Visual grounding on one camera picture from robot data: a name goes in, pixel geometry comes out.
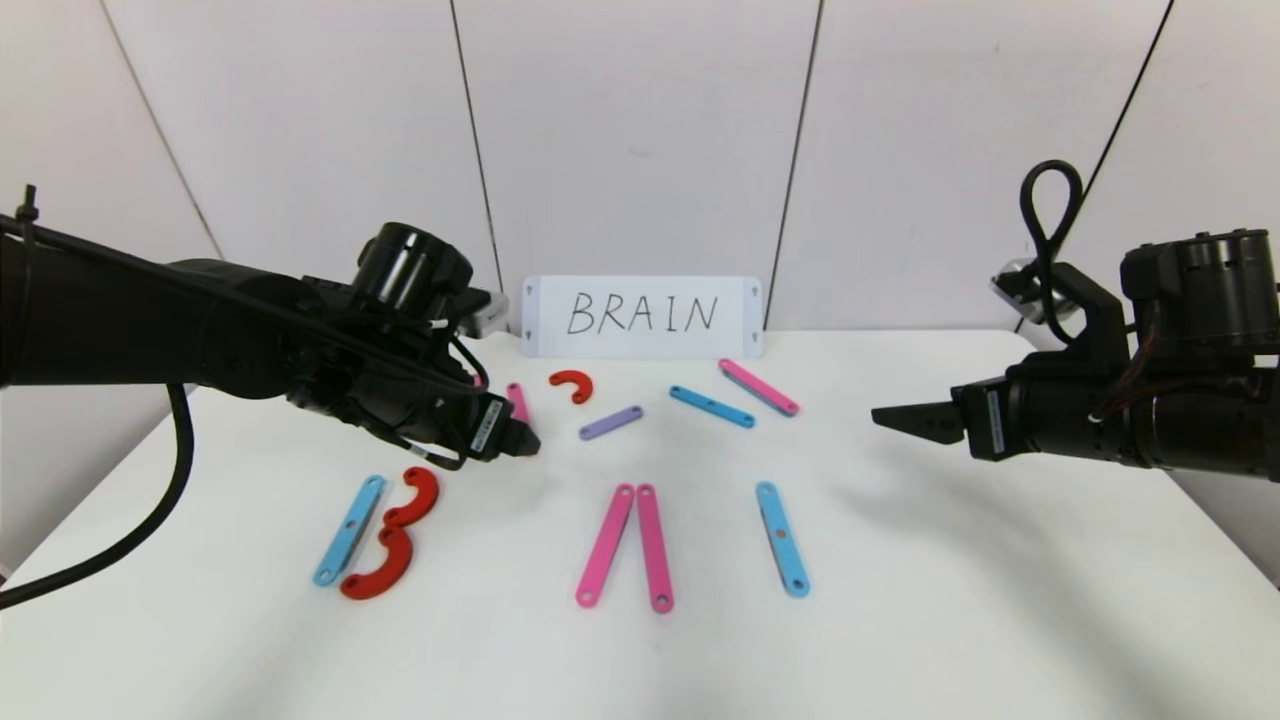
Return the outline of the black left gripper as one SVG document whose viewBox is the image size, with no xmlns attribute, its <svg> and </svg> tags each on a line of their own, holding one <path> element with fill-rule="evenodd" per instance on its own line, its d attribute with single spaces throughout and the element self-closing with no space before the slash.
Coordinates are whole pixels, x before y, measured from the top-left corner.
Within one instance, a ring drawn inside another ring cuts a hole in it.
<svg viewBox="0 0 1280 720">
<path fill-rule="evenodd" d="M 511 402 L 494 393 L 453 395 L 433 400 L 429 406 L 431 438 L 429 462 L 488 462 L 500 454 L 512 457 L 536 456 L 541 441 L 526 423 L 511 416 Z"/>
</svg>

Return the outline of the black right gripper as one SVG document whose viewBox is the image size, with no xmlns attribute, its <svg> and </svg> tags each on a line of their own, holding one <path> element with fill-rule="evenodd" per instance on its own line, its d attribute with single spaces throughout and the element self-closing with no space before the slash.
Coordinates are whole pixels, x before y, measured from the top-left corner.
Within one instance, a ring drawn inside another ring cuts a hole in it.
<svg viewBox="0 0 1280 720">
<path fill-rule="evenodd" d="M 1106 380 L 1080 372 L 1010 366 L 1002 377 L 951 389 L 952 402 L 874 407 L 874 424 L 937 445 L 965 439 L 975 459 L 998 462 L 1052 454 L 1105 462 L 1132 461 L 1123 414 L 1092 421 Z"/>
</svg>

